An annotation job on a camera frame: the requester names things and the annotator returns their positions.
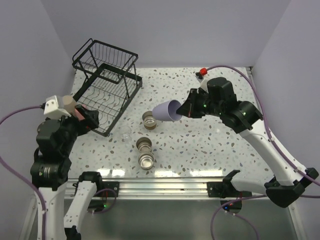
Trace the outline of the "pink plastic cup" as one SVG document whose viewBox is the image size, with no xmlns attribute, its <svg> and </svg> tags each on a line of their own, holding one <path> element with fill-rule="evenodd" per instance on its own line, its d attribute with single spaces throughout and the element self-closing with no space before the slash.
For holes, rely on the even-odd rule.
<svg viewBox="0 0 320 240">
<path fill-rule="evenodd" d="M 85 117 L 79 112 L 79 108 L 85 109 L 87 110 L 87 107 L 84 104 L 77 104 L 75 106 L 75 110 L 74 110 L 74 116 L 78 118 L 79 121 L 82 121 L 85 119 Z"/>
</svg>

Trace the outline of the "beige plastic cup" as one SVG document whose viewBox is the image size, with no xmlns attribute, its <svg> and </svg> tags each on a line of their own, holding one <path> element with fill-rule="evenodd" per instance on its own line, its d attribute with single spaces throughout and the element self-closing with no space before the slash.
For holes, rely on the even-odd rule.
<svg viewBox="0 0 320 240">
<path fill-rule="evenodd" d="M 75 106 L 77 105 L 76 101 L 71 95 L 65 95 L 62 97 L 63 108 L 70 114 L 75 114 Z"/>
</svg>

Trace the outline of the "purple plastic cup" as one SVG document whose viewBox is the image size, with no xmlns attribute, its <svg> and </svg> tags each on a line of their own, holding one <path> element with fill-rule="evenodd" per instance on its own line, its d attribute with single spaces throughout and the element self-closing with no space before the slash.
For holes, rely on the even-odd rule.
<svg viewBox="0 0 320 240">
<path fill-rule="evenodd" d="M 177 113 L 177 110 L 181 107 L 181 103 L 177 100 L 170 100 L 163 102 L 152 110 L 152 116 L 163 122 L 175 122 L 182 118 L 182 115 Z"/>
</svg>

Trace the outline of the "steel cup with cork base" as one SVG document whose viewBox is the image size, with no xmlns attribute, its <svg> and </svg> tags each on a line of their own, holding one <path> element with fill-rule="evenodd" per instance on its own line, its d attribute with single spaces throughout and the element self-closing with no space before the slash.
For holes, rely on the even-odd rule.
<svg viewBox="0 0 320 240">
<path fill-rule="evenodd" d="M 157 121 L 154 118 L 152 111 L 146 111 L 142 115 L 142 121 L 147 130 L 154 130 L 157 127 Z"/>
</svg>

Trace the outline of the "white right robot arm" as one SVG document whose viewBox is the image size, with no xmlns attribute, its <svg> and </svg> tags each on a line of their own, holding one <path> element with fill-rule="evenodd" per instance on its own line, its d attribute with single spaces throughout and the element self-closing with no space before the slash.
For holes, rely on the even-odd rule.
<svg viewBox="0 0 320 240">
<path fill-rule="evenodd" d="M 221 122 L 245 139 L 266 162 L 273 178 L 266 183 L 235 180 L 237 170 L 223 179 L 223 192 L 235 196 L 248 191 L 266 195 L 274 204 L 286 208 L 303 195 L 317 179 L 318 171 L 297 161 L 272 134 L 268 133 L 262 113 L 249 101 L 237 100 L 233 85 L 224 77 L 207 81 L 207 89 L 192 88 L 178 115 L 200 119 L 205 115 L 219 117 Z"/>
</svg>

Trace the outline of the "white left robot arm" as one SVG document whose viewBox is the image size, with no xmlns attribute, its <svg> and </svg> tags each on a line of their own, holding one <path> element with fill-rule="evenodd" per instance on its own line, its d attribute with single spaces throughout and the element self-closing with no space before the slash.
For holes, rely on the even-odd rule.
<svg viewBox="0 0 320 240">
<path fill-rule="evenodd" d="M 103 193 L 102 176 L 83 172 L 74 199 L 64 212 L 65 193 L 71 167 L 70 153 L 77 137 L 99 126 L 99 112 L 76 105 L 76 116 L 46 119 L 38 128 L 34 163 L 30 168 L 37 189 L 38 238 L 41 240 L 80 240 L 80 228 L 93 196 Z"/>
</svg>

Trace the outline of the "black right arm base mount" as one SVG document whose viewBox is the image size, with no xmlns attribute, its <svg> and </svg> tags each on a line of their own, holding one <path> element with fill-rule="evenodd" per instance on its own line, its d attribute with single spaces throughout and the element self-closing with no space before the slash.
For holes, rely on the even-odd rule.
<svg viewBox="0 0 320 240">
<path fill-rule="evenodd" d="M 209 198 L 242 198 L 252 197 L 250 191 L 238 191 L 231 183 L 224 183 L 223 181 L 209 181 L 206 183 L 207 195 Z"/>
</svg>

